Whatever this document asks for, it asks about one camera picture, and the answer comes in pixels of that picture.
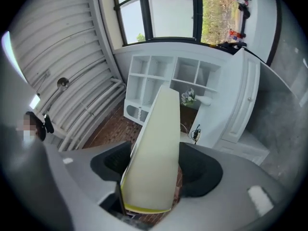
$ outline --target window frame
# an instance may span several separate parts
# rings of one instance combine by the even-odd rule
[[[128,44],[126,33],[124,30],[124,24],[121,15],[121,6],[128,5],[136,0],[125,0],[119,3],[119,0],[114,0],[115,6],[114,11],[116,12],[117,20],[120,27],[120,33],[123,40],[123,47],[128,45],[135,45],[135,44],[142,44],[142,43],[149,43],[149,42],[184,42],[184,43],[193,43],[204,45],[208,47],[212,47],[221,51],[225,51],[231,54],[235,54],[238,50],[237,49],[225,49],[222,47],[212,46],[207,43],[201,42],[202,36],[202,20],[203,20],[203,0],[192,0],[193,2],[193,33],[192,38],[182,38],[182,37],[159,37],[155,38],[153,36],[153,28],[152,28],[152,20],[151,20],[151,12],[150,12],[150,4],[149,0],[139,0],[141,6],[141,13],[142,13],[142,20],[143,20],[143,27],[144,27],[144,36],[145,41],[142,42],[135,42]],[[246,19],[242,18],[242,26],[241,26],[241,33],[244,32],[245,29],[245,21]]]

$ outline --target outdoor greenery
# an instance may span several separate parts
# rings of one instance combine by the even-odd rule
[[[203,0],[201,42],[219,44],[230,41],[229,30],[239,30],[240,11],[234,0]]]
[[[143,41],[145,41],[145,36],[144,36],[142,33],[138,34],[138,36],[137,36],[137,41],[138,41],[138,42],[143,42]]]

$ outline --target gray floor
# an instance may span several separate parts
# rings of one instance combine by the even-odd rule
[[[308,162],[308,43],[282,3],[282,32],[271,68],[293,94],[259,92],[247,129],[269,150],[261,167],[295,190]]]
[[[295,190],[307,164],[307,106],[289,93],[260,91],[246,129],[270,150],[261,167]]]

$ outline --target brick floor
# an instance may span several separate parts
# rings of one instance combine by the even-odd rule
[[[133,148],[133,145],[136,142],[142,126],[125,118],[123,116],[123,109],[124,101],[122,101],[116,108],[114,108],[108,117],[97,127],[97,129],[84,145],[84,149],[120,141],[130,141]],[[180,107],[180,121],[188,130],[190,130],[196,114],[196,110],[185,106]],[[174,208],[180,200],[179,191],[181,187],[182,171],[179,167],[177,187],[172,208]],[[157,224],[166,215],[168,215],[168,213],[169,212],[151,215],[140,215],[139,220],[150,224]]]

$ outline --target gray wall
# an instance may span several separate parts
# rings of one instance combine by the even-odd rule
[[[23,119],[35,91],[18,75],[1,49],[0,53],[0,122],[16,127],[17,121]]]

